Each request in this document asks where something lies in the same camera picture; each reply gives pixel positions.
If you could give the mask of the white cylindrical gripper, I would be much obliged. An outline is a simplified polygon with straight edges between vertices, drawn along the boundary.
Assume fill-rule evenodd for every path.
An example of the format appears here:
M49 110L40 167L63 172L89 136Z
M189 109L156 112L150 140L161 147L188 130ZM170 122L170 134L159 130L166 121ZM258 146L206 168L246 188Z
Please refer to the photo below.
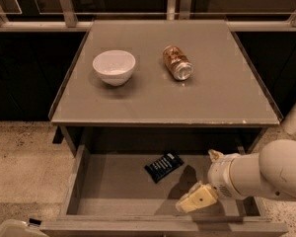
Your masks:
M225 155L214 149L209 149L208 154L212 162L207 174L210 185L196 182L177 201L177 211L189 213L209 207L217 202L218 197L221 199L242 198L231 179L232 163L236 158L240 157L240 154Z

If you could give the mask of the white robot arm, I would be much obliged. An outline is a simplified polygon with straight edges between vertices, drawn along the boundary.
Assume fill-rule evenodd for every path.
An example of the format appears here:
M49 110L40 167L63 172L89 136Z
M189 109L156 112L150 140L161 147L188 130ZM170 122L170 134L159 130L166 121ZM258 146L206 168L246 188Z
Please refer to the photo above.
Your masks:
M222 199L261 197L296 201L295 140L271 141L260 152L246 155L225 155L214 149L208 154L208 182L195 183L176 203L178 211L189 213Z

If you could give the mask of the white plastic robot base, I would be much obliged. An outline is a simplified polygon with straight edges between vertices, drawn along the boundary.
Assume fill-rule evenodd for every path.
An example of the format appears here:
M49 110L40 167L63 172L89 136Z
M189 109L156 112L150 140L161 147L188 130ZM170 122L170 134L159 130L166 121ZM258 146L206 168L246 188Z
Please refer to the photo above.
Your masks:
M49 237L37 227L21 220L8 219L0 224L0 237Z

